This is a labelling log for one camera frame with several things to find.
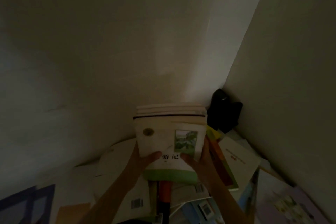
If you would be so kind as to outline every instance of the wall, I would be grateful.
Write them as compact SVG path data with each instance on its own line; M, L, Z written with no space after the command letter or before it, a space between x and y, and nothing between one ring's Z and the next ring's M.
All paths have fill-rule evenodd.
M335 0L260 0L225 83L239 132L336 223Z
M137 105L208 104L259 0L1 0L0 195L134 134Z

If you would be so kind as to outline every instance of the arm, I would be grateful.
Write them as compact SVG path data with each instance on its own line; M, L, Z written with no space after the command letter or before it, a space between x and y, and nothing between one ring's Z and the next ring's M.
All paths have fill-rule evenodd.
M207 187L220 209L225 224L249 223L247 217L217 174L216 168L211 160L208 139L204 139L202 156L199 162L196 162L193 158L184 153L181 154L181 158L195 170L199 180Z
M158 151L140 158L136 143L124 171L78 224L111 224L126 194L135 186L145 168L161 155Z

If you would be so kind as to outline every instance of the person's right arm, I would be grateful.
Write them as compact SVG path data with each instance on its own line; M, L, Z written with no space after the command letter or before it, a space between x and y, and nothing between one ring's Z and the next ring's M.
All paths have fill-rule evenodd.
M181 158L191 166L199 180L206 186L213 199L216 201L225 224L248 224L246 215L240 209L236 201L217 174L209 152L208 139L204 139L202 156L196 162L189 155L182 153Z

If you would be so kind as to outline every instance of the purple book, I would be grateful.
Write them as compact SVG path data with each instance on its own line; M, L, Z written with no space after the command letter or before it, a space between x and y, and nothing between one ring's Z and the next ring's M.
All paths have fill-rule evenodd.
M261 205L257 214L263 224L330 224L299 187Z

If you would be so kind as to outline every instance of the hand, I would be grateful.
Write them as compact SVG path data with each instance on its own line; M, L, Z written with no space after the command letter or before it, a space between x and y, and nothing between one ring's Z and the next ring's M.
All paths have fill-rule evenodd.
M125 182L125 185L128 186L128 190L131 190L135 186L137 180L139 179L140 175L144 172L146 167L150 163L159 159L161 155L162 152L157 151L148 155L147 157L140 158L138 142L135 143L132 155L128 160L128 163L124 171L120 175L123 181Z
M206 137L204 138L204 145L199 162L196 162L192 157L185 153L181 153L181 158L195 170L198 179L205 185L205 187L207 187L210 193L215 186L222 185L223 182L217 174L216 168L212 162L209 151L209 140Z

